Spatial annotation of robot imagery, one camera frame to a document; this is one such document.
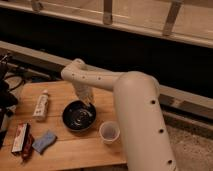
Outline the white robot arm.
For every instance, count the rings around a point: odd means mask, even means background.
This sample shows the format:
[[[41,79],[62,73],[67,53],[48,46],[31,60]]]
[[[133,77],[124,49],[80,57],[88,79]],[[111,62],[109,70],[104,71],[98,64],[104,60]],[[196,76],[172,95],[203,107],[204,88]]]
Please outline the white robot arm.
[[[179,171],[158,101],[159,83],[139,71],[87,70],[81,59],[61,71],[69,82],[113,92],[129,171]]]

